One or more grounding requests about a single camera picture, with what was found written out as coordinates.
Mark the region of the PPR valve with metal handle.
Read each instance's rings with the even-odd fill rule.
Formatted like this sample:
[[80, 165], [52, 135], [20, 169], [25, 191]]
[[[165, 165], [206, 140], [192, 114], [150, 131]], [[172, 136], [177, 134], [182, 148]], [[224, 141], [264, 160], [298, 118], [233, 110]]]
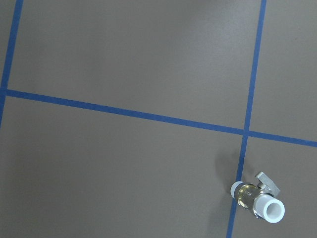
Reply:
[[272, 224], [280, 222], [285, 215], [285, 206], [277, 199], [279, 187], [262, 171], [255, 178], [259, 181], [257, 185], [236, 181], [230, 188], [232, 198], [256, 218]]

